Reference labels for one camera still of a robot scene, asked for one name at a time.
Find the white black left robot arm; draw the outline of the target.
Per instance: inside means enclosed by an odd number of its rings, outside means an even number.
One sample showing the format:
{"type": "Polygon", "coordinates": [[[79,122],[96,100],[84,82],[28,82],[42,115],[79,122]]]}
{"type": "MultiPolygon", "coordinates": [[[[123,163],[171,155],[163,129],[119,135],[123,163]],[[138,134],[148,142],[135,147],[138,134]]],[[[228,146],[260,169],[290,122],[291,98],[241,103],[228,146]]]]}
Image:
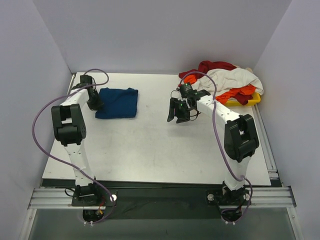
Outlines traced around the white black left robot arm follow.
{"type": "Polygon", "coordinates": [[[87,128],[82,107],[87,104],[90,110],[97,111],[103,106],[98,92],[92,88],[73,88],[71,96],[51,107],[51,118],[55,139],[61,143],[72,165],[75,176],[73,198],[76,201],[97,205],[103,198],[101,188],[94,183],[93,174],[85,150],[87,128]]]}

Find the blue Mickey Mouse t-shirt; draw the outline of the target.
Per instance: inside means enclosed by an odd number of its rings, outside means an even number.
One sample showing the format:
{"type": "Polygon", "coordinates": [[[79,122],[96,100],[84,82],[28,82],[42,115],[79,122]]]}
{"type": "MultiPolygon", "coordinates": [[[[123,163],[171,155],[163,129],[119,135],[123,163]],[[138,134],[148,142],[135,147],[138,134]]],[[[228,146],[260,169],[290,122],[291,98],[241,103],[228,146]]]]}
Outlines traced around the blue Mickey Mouse t-shirt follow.
{"type": "Polygon", "coordinates": [[[95,113],[97,119],[133,119],[137,115],[139,91],[133,88],[101,88],[103,107],[95,113]]]}

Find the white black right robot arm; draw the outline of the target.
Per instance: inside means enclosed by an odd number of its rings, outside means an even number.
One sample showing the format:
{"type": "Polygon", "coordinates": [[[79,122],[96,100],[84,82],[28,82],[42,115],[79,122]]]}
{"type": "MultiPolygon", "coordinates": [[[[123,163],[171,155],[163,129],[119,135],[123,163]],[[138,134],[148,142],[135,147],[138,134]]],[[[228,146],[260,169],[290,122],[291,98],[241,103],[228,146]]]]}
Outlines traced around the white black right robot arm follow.
{"type": "Polygon", "coordinates": [[[221,197],[225,203],[233,204],[240,197],[238,190],[245,186],[249,162],[260,145],[255,121],[251,115],[234,112],[204,91],[194,91],[181,99],[171,97],[167,121],[177,118],[177,124],[188,122],[193,110],[212,120],[218,148],[227,167],[226,188],[221,197]]]}

